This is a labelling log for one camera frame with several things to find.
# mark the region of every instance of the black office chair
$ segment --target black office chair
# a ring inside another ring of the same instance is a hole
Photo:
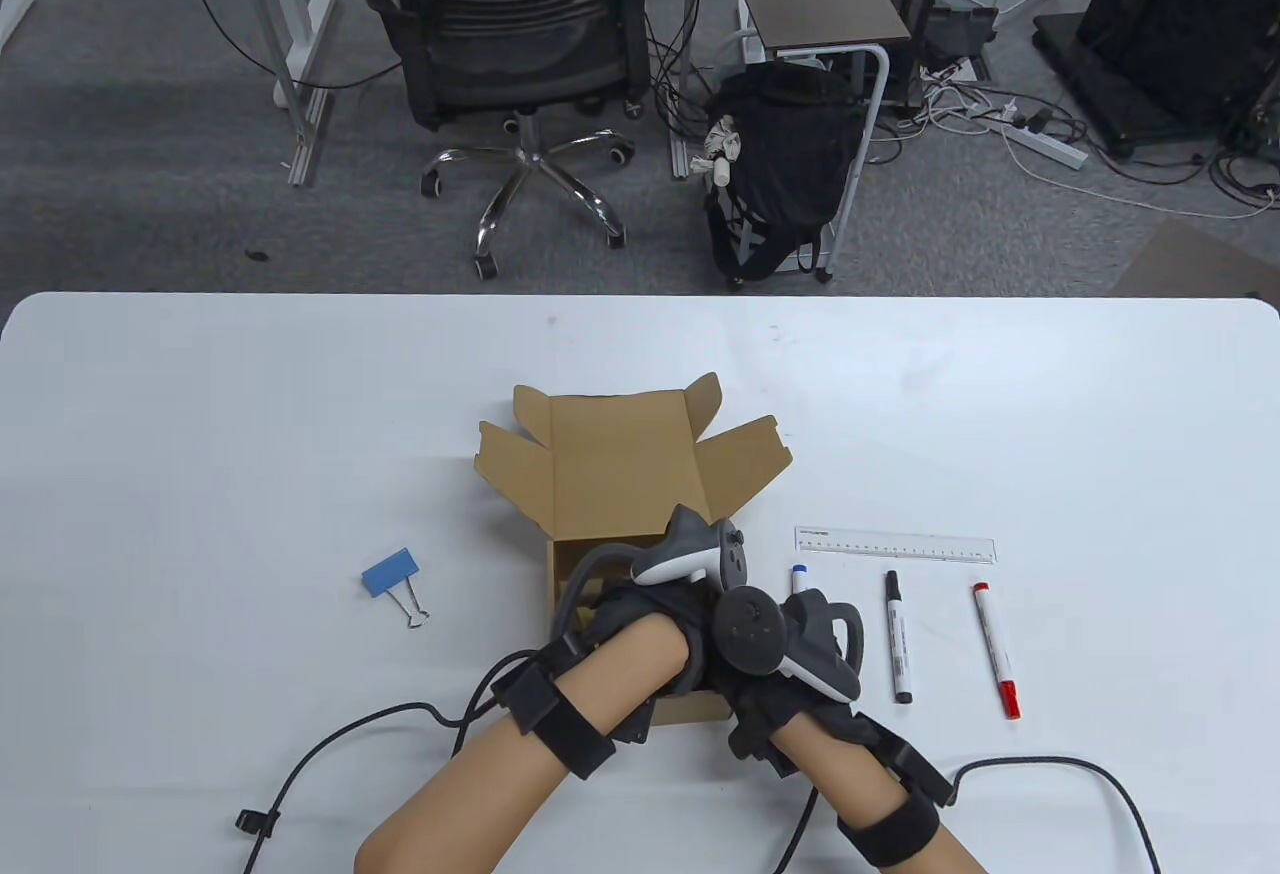
[[[590,147],[607,147],[617,164],[635,154],[621,133],[598,131],[547,147],[536,120],[549,102],[580,102],[598,109],[622,99],[627,115],[639,118],[649,87],[644,0],[365,0],[383,19],[392,47],[404,63],[404,83],[413,119],[430,131],[458,115],[515,111],[506,129],[518,134],[515,148],[458,147],[439,152],[422,169],[421,192],[439,197],[439,166],[451,161],[515,161],[516,169],[494,196],[476,238],[475,265],[481,279],[498,274],[490,238],[521,184],[532,173],[553,179],[602,221],[609,247],[626,244],[626,225],[608,202],[556,159]],[[476,64],[488,55],[512,60],[508,70]],[[515,68],[518,73],[511,73]]]

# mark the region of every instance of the backpack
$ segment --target backpack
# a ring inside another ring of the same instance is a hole
[[[845,78],[790,61],[753,64],[726,78],[704,106],[733,118],[742,151],[728,187],[705,211],[712,256],[731,288],[763,280],[804,244],[817,270],[822,230],[836,216],[867,107]],[[742,238],[753,244],[749,256]]]

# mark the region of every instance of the hand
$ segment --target hand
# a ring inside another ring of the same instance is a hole
[[[655,697],[689,694],[707,672],[707,645],[710,644],[713,591],[705,582],[672,581],[637,585],[634,581],[607,581],[595,600],[595,616],[582,632],[582,642],[599,646],[648,614],[664,614],[676,622],[689,644],[689,663]]]

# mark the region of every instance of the blue binder clip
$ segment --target blue binder clip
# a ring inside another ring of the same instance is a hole
[[[380,594],[388,595],[389,599],[396,601],[397,608],[403,610],[404,617],[408,618],[410,627],[421,627],[431,616],[422,610],[422,607],[417,603],[413,585],[408,580],[416,573],[417,563],[413,560],[413,555],[408,553],[408,548],[401,548],[389,558],[379,560],[365,573],[361,573],[360,580],[365,582],[365,590],[369,591],[371,598],[376,598]],[[404,607],[403,601],[397,598],[396,591],[392,590],[399,585],[404,585],[408,589],[408,598],[413,603],[412,610]]]

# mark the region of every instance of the chrome chair base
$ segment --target chrome chair base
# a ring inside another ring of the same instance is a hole
[[[559,155],[579,154],[594,147],[608,147],[609,157],[617,165],[625,165],[635,156],[636,148],[626,137],[616,131],[596,131],[567,143],[545,147],[539,131],[538,120],[531,114],[516,114],[516,131],[520,134],[520,143],[515,148],[508,147],[453,147],[440,151],[422,168],[421,192],[424,197],[439,197],[443,192],[440,182],[440,165],[453,161],[503,161],[515,163],[516,169],[507,182],[494,195],[493,201],[485,207],[480,216],[480,229],[476,234],[475,266],[481,280],[498,276],[498,265],[493,260],[489,242],[493,239],[498,225],[502,224],[503,215],[516,200],[520,188],[530,174],[541,174],[549,178],[559,189],[570,197],[576,198],[591,215],[604,226],[611,248],[621,248],[627,243],[627,229],[608,202],[589,188],[580,179],[564,170],[554,157]]]

